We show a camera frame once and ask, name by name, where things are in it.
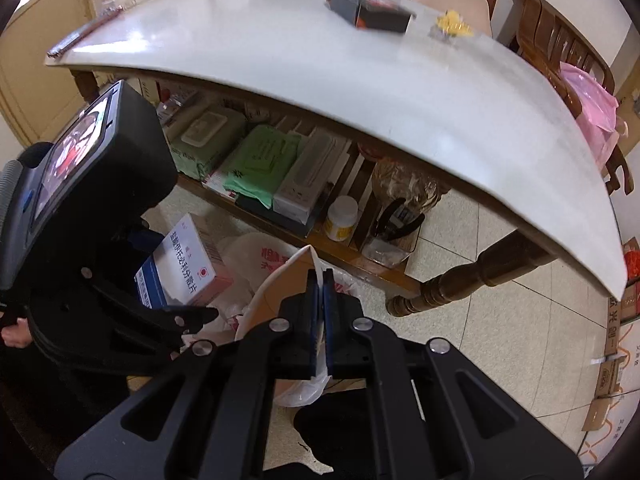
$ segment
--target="pink chair seat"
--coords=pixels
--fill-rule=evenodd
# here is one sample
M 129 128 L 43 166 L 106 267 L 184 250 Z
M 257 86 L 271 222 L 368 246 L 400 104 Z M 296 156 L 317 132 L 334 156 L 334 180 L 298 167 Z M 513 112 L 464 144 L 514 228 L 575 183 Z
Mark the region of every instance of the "pink chair seat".
M 413 0 L 432 9 L 446 12 L 456 10 L 465 23 L 479 32 L 492 36 L 491 17 L 487 0 Z

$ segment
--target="green package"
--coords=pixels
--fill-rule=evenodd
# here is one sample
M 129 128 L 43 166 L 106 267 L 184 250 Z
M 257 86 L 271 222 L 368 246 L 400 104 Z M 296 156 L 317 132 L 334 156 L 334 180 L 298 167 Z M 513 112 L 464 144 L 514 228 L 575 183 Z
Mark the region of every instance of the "green package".
M 300 136 L 260 124 L 242 142 L 228 166 L 224 187 L 258 199 L 271 209 L 273 194 L 296 160 Z
M 244 115 L 229 108 L 207 108 L 187 130 L 171 142 L 175 167 L 204 180 L 238 143 L 246 131 Z

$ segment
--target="human hand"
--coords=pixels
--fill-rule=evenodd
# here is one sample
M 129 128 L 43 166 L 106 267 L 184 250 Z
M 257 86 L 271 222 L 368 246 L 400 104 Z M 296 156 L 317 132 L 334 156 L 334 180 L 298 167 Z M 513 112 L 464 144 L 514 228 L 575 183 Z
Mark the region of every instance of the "human hand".
M 29 323 L 23 317 L 19 317 L 15 325 L 5 326 L 0 335 L 4 344 L 11 348 L 27 348 L 33 342 Z

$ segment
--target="white jar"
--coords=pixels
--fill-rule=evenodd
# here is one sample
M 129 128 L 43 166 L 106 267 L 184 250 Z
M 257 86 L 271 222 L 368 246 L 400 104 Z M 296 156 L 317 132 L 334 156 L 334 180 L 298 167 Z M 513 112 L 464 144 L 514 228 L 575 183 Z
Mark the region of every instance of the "white jar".
M 329 206 L 324 232 L 331 240 L 341 242 L 349 238 L 357 221 L 358 203 L 350 196 L 339 196 Z

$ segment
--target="black box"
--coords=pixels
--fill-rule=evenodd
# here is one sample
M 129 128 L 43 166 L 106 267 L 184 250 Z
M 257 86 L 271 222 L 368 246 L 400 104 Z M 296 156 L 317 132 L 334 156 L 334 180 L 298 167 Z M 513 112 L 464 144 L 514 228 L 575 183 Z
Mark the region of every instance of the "black box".
M 327 0 L 329 8 L 356 28 L 404 34 L 414 15 L 390 0 Z

